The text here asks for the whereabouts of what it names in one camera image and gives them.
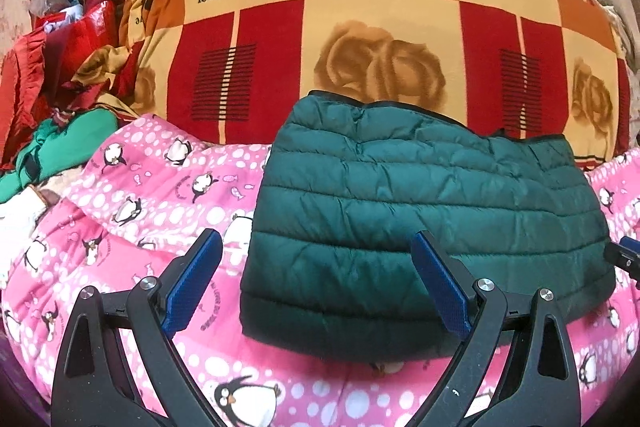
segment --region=pink penguin fabric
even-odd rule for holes
[[[225,422],[234,427],[404,427],[449,360],[327,362],[242,335],[239,283],[269,149],[208,146],[155,116],[128,124],[100,147],[39,223],[2,293],[12,349],[45,399],[50,399],[60,342],[79,291],[88,284],[102,292],[130,289],[143,277],[161,273],[211,227],[223,237],[222,264],[174,344]],[[640,150],[587,174],[613,239],[637,230],[639,174]],[[568,327],[584,421],[636,351],[637,299],[628,276],[619,271],[609,301]],[[122,335],[145,404],[161,412],[133,335]],[[487,406],[507,352],[496,350],[470,412]]]

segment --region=silver bolt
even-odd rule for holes
[[[552,301],[554,299],[554,293],[548,288],[542,288],[542,290],[540,290],[540,296],[545,299],[545,301]]]
[[[95,293],[95,288],[93,286],[85,286],[80,290],[80,298],[88,299],[89,297],[93,297]]]
[[[491,279],[480,279],[478,287],[484,292],[490,292],[495,288],[495,284]]]
[[[156,287],[156,283],[158,283],[158,279],[155,277],[145,277],[142,281],[140,281],[140,287],[143,290],[150,290],[151,288]]]

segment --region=white cloth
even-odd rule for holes
[[[6,288],[11,267],[24,253],[38,219],[46,210],[44,199],[31,185],[0,204],[0,289]]]

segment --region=green fabric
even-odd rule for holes
[[[0,203],[27,185],[38,184],[65,169],[89,161],[98,147],[118,129],[115,115],[105,109],[76,116],[64,129],[43,121],[15,161],[15,170],[0,176]]]
[[[569,321],[615,286],[606,219],[561,135],[481,137],[414,106],[312,92],[265,167],[243,333],[355,362],[450,354],[408,254],[420,230],[504,291],[552,289]]]

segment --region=blue gripper pad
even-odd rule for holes
[[[191,257],[191,260],[166,296],[162,331],[169,339],[174,337],[176,331],[182,331],[189,325],[213,273],[222,261],[220,234],[216,230],[205,230],[184,257]]]
[[[411,259],[445,327],[464,341],[471,333],[465,295],[438,253],[420,232],[411,241]]]
[[[632,252],[640,255],[640,241],[636,241],[635,239],[631,239],[625,235],[625,237],[620,239],[620,246],[628,248]]]

